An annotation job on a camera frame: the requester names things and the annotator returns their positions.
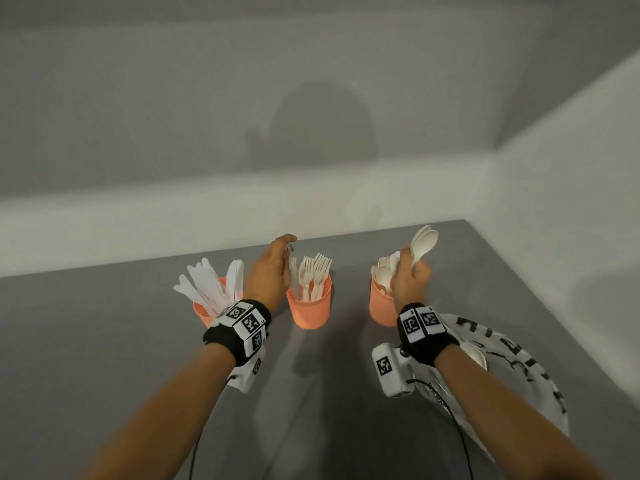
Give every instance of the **utensil holder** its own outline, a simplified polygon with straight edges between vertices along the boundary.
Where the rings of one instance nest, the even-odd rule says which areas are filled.
[[[394,299],[378,288],[377,282],[371,279],[371,294],[369,295],[369,314],[380,325],[395,327],[398,314]]]
[[[227,278],[220,278],[220,283],[222,283],[224,286],[227,286]],[[210,317],[207,311],[204,309],[204,306],[199,303],[194,303],[193,311],[196,312],[196,315],[200,317],[200,320],[202,320],[202,323],[204,323],[205,327],[209,328],[211,326],[211,321],[215,317]]]
[[[287,299],[293,315],[293,321],[300,328],[313,330],[320,328],[329,320],[331,311],[331,276],[324,282],[322,298],[315,301],[300,301],[293,297],[291,288],[287,290]]]

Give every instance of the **cable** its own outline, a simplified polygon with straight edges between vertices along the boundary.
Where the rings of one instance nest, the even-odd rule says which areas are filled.
[[[229,384],[229,381],[231,379],[235,379],[236,377],[237,377],[236,375],[229,376],[228,379],[225,382],[225,386],[227,386],[227,384]],[[202,431],[198,435],[198,439],[196,440],[196,444],[193,446],[193,451],[191,452],[191,466],[189,467],[189,480],[191,480],[193,478],[193,466],[196,463],[196,451],[198,451],[198,445],[200,444],[200,439],[202,437],[202,432],[203,431],[204,431],[204,428],[202,428]]]
[[[421,381],[420,379],[409,379],[406,383],[407,384],[413,384],[414,382],[420,382],[420,384],[423,384],[423,385],[427,386],[429,388],[429,390],[431,391],[431,393],[435,396],[437,401],[440,404],[442,404],[447,409],[449,414],[451,415],[451,419],[453,420],[453,424],[456,425],[456,428],[457,428],[458,432],[460,433],[460,439],[462,440],[462,446],[465,449],[465,455],[467,457],[467,466],[469,467],[469,477],[471,478],[471,480],[474,480],[474,471],[471,469],[471,459],[469,459],[469,451],[467,450],[467,443],[465,441],[465,433],[464,433],[464,431],[462,431],[462,428],[458,424],[458,421],[456,421],[456,417],[453,416],[453,412],[451,411],[451,408],[446,403],[446,401],[442,398],[442,396],[438,394],[436,389],[434,389],[433,386],[430,383],[425,382],[425,381]]]

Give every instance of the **person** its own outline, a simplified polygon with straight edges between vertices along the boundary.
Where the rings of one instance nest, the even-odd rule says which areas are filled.
[[[289,286],[287,262],[290,244],[296,239],[286,234],[274,240],[245,282],[244,300],[267,315],[267,326]],[[431,276],[423,261],[414,266],[411,263],[411,252],[402,249],[392,280],[403,348],[419,362],[437,368],[505,475],[514,480],[604,479],[569,438],[469,358],[449,334],[408,339],[400,318],[423,306]],[[213,328],[231,330],[220,325],[207,332]],[[172,479],[196,443],[231,371],[238,362],[247,360],[229,340],[208,340],[193,361],[103,446],[81,478]]]

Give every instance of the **orange cup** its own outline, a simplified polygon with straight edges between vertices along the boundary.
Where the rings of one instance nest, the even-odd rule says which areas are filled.
[[[287,299],[296,325],[307,330],[322,327],[329,320],[331,310],[331,276],[324,282],[322,298],[315,301],[300,301],[293,297],[293,291],[289,288]]]
[[[394,299],[378,288],[377,282],[371,279],[371,295],[369,296],[369,314],[380,325],[396,326],[398,314]]]
[[[220,278],[220,283],[226,286],[227,278],[226,277]],[[207,311],[204,309],[204,306],[202,306],[199,303],[194,303],[193,310],[196,312],[196,315],[200,317],[200,320],[202,320],[202,323],[204,323],[204,326],[209,328],[211,326],[211,321],[213,320],[213,318],[209,316]]]

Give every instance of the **black wristband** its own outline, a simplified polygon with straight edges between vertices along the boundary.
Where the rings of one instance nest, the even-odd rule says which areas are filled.
[[[251,307],[248,307],[249,310],[247,313],[239,315],[238,318],[236,319],[226,315],[230,313],[231,310],[238,308],[237,306],[235,306],[236,303],[232,306],[229,306],[228,308],[224,309],[222,313],[220,313],[220,315],[217,318],[215,318],[215,320],[211,322],[211,326],[207,329],[207,331],[202,336],[202,341],[205,344],[220,344],[226,347],[229,350],[229,352],[231,352],[231,354],[233,354],[233,356],[235,357],[236,367],[240,367],[246,364],[249,361],[249,359],[254,354],[256,354],[258,350],[260,350],[262,343],[264,343],[264,339],[268,336],[266,329],[269,327],[269,324],[271,323],[271,313],[269,312],[269,309],[259,301],[256,301],[254,299],[243,299],[243,300],[240,300],[240,302],[238,303],[246,303],[248,305],[251,305]],[[245,345],[245,340],[238,335],[238,332],[236,331],[234,325],[239,321],[246,320],[247,315],[250,315],[252,310],[258,311],[262,316],[262,318],[264,318],[265,334],[264,335],[261,334],[260,329],[262,329],[262,326],[260,325],[258,325],[256,329],[250,330],[251,332],[256,331],[256,333],[254,333],[251,337],[252,351],[248,354],[247,348]]]
[[[432,308],[429,307],[428,313],[424,313],[424,309],[425,305],[420,302],[410,303],[405,306],[397,319],[398,333],[400,334],[402,349],[405,352],[418,362],[435,367],[434,361],[440,352],[452,344],[460,345],[460,343],[455,337],[446,332],[446,328]],[[414,310],[412,318],[415,318],[415,320],[409,322],[405,320],[403,323],[400,315],[410,310]],[[428,328],[431,327],[441,328],[442,331],[428,333]],[[408,333],[411,335],[416,333],[422,338],[416,340],[415,337],[412,337],[413,340],[410,341]]]

